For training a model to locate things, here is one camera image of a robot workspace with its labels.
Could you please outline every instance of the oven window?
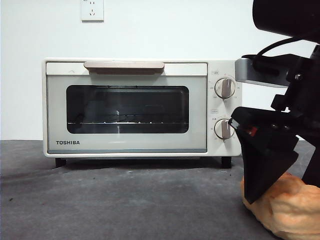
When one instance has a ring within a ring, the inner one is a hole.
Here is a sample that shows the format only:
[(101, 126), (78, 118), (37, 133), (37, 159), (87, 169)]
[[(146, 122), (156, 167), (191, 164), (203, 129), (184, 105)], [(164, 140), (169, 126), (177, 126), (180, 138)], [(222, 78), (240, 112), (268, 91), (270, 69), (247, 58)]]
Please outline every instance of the oven window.
[(189, 129), (185, 86), (71, 85), (66, 90), (72, 134), (182, 134)]

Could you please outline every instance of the toshiba logo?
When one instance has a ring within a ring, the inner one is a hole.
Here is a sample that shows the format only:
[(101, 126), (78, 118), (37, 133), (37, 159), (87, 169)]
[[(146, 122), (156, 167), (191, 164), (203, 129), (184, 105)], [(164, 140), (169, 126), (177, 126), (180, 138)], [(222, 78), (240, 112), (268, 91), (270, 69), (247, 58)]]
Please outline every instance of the toshiba logo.
[(55, 141), (57, 145), (77, 145), (79, 141)]

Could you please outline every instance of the gray table surface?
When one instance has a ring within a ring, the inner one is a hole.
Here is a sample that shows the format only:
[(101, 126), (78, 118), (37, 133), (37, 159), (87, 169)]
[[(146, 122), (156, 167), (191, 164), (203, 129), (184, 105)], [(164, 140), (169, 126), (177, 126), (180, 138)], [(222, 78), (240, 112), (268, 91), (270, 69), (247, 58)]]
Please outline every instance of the gray table surface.
[[(299, 142), (301, 177), (314, 148)], [(2, 240), (272, 240), (242, 204), (241, 157), (71, 160), (42, 141), (1, 141)]]

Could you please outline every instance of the toaster oven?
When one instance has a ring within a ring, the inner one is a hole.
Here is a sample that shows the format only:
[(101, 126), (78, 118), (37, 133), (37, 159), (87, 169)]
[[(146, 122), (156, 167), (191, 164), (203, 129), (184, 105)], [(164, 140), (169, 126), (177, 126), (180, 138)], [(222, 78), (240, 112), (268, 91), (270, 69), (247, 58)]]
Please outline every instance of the toaster oven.
[(43, 152), (66, 158), (223, 157), (242, 104), (235, 61), (47, 58)]

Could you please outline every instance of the bread loaf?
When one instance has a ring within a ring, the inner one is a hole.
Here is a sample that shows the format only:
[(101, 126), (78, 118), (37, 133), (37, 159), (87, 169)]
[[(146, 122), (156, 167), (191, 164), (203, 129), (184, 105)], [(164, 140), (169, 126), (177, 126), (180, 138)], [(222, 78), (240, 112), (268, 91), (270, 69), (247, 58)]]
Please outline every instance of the bread loaf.
[(306, 185), (290, 173), (283, 174), (258, 200), (242, 200), (256, 219), (285, 240), (320, 240), (320, 188)]

